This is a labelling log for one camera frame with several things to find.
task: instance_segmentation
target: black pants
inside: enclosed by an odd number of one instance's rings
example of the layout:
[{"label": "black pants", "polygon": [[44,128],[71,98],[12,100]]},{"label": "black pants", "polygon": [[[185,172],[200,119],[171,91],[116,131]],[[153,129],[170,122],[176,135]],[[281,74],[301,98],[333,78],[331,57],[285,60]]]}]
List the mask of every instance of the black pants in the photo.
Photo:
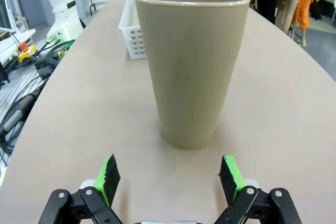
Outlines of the black pants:
[{"label": "black pants", "polygon": [[275,24],[275,9],[277,7],[277,0],[258,0],[259,14]]}]

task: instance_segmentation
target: monitor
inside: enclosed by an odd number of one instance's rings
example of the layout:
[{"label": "monitor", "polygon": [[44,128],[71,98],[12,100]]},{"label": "monitor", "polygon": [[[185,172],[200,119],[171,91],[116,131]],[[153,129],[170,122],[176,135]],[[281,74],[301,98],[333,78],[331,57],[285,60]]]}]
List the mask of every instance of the monitor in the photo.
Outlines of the monitor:
[{"label": "monitor", "polygon": [[14,32],[16,25],[8,0],[0,0],[0,30]]}]

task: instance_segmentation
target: cup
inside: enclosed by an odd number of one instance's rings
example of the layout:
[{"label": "cup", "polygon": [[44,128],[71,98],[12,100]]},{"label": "cup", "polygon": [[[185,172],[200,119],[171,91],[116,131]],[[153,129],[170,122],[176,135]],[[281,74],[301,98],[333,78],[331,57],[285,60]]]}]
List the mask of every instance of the cup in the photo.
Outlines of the cup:
[{"label": "cup", "polygon": [[162,135],[206,145],[219,120],[250,0],[135,0]]}]

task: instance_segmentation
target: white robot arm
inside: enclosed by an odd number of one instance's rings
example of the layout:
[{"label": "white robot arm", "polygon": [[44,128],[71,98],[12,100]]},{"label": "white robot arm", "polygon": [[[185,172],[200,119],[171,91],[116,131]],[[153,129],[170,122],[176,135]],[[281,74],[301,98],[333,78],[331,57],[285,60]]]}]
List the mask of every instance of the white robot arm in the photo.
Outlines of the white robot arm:
[{"label": "white robot arm", "polygon": [[47,38],[77,39],[83,31],[75,0],[49,0],[55,14],[55,23]]}]

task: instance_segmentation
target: cup rim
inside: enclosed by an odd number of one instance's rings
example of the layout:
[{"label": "cup rim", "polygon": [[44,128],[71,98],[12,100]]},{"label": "cup rim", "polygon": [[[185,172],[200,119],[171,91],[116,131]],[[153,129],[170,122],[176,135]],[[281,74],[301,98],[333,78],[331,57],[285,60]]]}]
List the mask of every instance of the cup rim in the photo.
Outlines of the cup rim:
[{"label": "cup rim", "polygon": [[188,2],[188,1],[167,1],[167,0],[137,0],[153,5],[186,6],[186,7],[235,7],[250,3],[250,0],[229,1],[229,2]]}]

